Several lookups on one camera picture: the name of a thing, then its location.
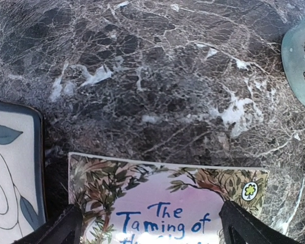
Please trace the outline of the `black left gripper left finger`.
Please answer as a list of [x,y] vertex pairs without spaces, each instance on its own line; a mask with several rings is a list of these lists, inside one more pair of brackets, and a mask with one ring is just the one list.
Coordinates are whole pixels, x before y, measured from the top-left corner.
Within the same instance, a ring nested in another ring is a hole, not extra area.
[[51,219],[31,234],[18,240],[18,244],[80,243],[83,215],[76,205],[68,205],[62,214]]

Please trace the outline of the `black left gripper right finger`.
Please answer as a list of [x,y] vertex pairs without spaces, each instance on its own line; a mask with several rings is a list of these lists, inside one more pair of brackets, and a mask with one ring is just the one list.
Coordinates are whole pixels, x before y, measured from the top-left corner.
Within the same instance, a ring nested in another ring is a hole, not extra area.
[[297,241],[271,229],[233,201],[225,201],[219,213],[225,243],[293,244]]

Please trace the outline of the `pink Taming of Shrew book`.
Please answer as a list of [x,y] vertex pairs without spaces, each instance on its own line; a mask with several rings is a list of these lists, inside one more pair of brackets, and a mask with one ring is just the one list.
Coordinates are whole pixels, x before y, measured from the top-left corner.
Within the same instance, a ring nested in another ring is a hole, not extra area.
[[220,211],[233,201],[261,214],[269,171],[68,154],[69,202],[81,243],[223,243]]

